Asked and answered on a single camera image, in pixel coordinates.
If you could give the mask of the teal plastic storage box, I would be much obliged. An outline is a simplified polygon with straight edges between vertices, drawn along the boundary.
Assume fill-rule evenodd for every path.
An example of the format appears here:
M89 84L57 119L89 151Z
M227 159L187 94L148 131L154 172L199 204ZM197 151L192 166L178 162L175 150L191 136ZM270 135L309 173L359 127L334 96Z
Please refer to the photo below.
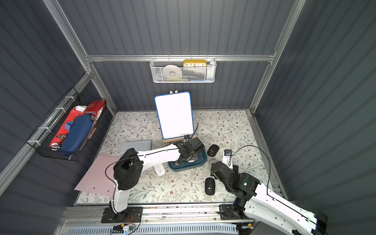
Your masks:
M194 162L181 163L180 165L175 165L173 162L168 162L168 166L172 171L180 172L184 170L193 169L196 167L201 167L206 163L206 161L207 154L205 149L202 149L197 155L197 160L195 160Z

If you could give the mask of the yellow clock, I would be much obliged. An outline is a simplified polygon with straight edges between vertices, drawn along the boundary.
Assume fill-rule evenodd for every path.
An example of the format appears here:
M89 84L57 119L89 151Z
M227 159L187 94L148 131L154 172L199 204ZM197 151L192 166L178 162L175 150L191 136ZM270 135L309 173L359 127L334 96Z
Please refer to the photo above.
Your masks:
M185 59L183 61L184 68L205 68L207 62L205 59Z

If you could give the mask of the grey beige computer mouse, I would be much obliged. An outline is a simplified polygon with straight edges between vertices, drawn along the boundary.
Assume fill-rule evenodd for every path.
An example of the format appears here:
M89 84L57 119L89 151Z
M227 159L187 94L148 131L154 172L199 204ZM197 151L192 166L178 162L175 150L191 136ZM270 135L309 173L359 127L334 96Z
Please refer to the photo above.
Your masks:
M212 168L213 164L215 164L217 162L219 162L219 160L216 159L216 158L209 159L209 161L208 161L209 172L211 172L211 168Z

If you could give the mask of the navy blue pouch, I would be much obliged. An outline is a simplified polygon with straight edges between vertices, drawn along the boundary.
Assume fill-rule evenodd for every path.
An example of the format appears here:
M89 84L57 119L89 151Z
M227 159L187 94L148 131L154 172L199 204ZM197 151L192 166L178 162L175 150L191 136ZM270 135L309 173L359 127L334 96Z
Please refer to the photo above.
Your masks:
M92 116L89 114L76 117L70 126L70 130L63 144L60 147L60 152L64 156L77 152L91 131L93 123L94 121L92 120Z

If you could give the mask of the black bulky computer mouse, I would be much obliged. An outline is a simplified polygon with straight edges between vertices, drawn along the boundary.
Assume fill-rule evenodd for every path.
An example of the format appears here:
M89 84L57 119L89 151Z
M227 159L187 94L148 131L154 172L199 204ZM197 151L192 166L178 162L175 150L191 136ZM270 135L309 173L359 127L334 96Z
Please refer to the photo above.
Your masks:
M215 157L219 151L219 146L218 145L211 145L208 150L207 150L207 155L210 157Z

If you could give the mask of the pink paper sheet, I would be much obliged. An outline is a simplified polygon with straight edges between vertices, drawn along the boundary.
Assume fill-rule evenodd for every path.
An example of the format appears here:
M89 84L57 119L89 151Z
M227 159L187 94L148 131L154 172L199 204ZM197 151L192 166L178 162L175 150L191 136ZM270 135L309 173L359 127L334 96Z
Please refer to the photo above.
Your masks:
M112 197L115 188L115 183L113 182L114 165L109 165L118 160L119 157L117 156L98 155L74 189L80 192Z

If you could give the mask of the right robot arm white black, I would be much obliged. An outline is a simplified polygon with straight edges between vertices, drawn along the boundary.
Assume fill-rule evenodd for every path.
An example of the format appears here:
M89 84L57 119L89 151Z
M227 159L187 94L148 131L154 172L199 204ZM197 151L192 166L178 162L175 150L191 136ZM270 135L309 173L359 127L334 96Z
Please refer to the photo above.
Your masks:
M210 164L211 174L227 192L236 196L230 214L237 219L253 219L286 235L326 235L328 217L313 213L272 192L254 176L230 169L222 162Z

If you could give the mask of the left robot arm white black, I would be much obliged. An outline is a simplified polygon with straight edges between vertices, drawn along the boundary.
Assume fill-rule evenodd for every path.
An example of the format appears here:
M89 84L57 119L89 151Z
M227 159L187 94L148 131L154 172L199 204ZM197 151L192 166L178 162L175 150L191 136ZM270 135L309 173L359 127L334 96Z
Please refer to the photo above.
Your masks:
M176 162L179 165L189 163L204 152L205 146L198 138L185 143L177 141L149 151L137 152L134 148L128 149L113 166L115 189L110 208L115 214L127 209L130 191L138 184L143 171L167 162Z

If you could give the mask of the white bottle in basket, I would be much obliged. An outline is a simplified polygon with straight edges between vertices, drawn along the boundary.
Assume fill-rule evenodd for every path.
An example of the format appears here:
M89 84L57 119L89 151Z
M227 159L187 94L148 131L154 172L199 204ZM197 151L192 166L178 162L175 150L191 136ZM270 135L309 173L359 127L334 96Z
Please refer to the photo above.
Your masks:
M210 82L214 81L215 78L215 70L216 70L216 61L212 59L209 64L207 65L207 77L206 79Z

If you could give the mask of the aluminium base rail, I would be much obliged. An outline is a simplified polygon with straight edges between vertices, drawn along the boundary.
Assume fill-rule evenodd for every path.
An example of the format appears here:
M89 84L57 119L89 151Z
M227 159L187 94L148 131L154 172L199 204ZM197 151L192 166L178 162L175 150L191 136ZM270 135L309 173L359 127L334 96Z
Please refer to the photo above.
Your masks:
M237 235L252 229L261 219L223 220L219 203L140 205L142 212L124 222L103 223L106 206L67 207L55 230L56 235Z

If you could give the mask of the grey blue flat case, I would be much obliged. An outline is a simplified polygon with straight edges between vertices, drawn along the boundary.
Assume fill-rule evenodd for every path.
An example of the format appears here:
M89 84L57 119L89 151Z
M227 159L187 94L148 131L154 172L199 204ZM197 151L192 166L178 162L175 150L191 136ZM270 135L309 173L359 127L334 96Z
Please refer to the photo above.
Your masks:
M152 148L152 141L141 140L141 141L123 142L119 150L120 156L122 156L130 148L134 148L137 152L149 151Z

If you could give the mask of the white tape roll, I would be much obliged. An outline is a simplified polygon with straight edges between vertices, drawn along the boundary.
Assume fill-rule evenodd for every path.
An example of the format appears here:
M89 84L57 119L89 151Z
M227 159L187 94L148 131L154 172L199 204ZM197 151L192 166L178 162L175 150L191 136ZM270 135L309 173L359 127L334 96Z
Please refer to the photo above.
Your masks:
M183 78L182 69L176 65L167 65L162 69L164 80L179 80Z

